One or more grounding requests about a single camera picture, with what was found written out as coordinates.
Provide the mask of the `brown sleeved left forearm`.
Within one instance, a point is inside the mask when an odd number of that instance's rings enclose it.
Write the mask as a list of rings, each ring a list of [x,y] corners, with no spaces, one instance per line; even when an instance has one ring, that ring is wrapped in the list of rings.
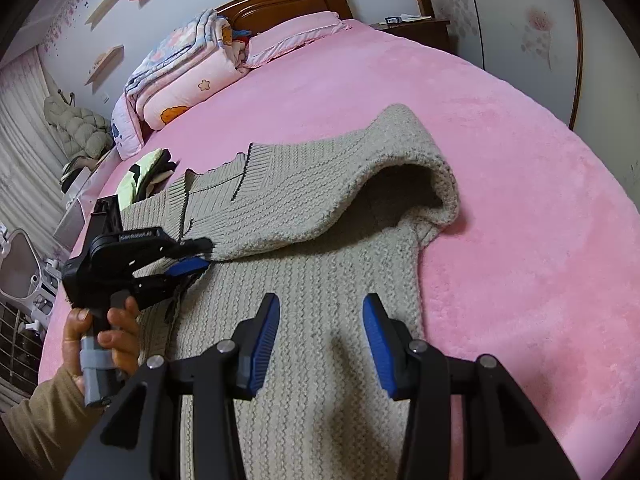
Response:
[[[32,396],[1,415],[1,461],[14,479],[61,479],[103,415],[87,408],[61,367]]]

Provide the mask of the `person's left hand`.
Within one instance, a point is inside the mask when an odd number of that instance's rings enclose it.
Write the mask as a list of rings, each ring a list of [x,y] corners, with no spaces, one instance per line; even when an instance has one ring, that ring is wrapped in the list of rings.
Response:
[[[109,330],[96,334],[98,344],[111,351],[117,368],[128,376],[136,374],[139,367],[139,308],[134,297],[127,297],[122,308],[111,308],[107,312]],[[85,393],[85,381],[80,367],[81,337],[92,326],[92,315],[88,309],[73,308],[67,315],[62,340],[63,367],[70,374],[80,393]]]

